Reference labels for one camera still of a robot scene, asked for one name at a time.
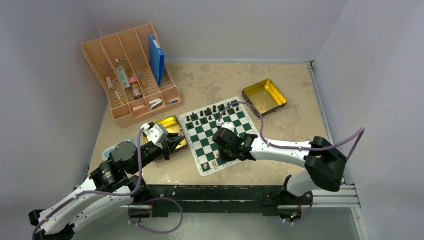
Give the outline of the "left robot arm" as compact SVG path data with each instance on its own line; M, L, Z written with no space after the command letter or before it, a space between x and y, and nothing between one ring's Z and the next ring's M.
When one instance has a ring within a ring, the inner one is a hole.
M184 137L159 134L157 141L119 143L88 178L62 201L45 210L29 213L35 227L33 240L71 240L75 233L110 211L136 203L153 206L169 198L152 197L142 170L156 159L170 159Z

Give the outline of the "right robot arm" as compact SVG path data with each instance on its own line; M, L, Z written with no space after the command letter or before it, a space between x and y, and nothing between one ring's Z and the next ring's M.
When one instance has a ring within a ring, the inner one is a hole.
M347 157L325 138L316 136L313 141L287 142L277 148L277 140L261 139L256 134L237 136L232 130L221 127L212 141L218 146L223 162L277 161L292 164L304 170L286 178L280 196L288 204L304 194L322 189L338 192L342 185Z

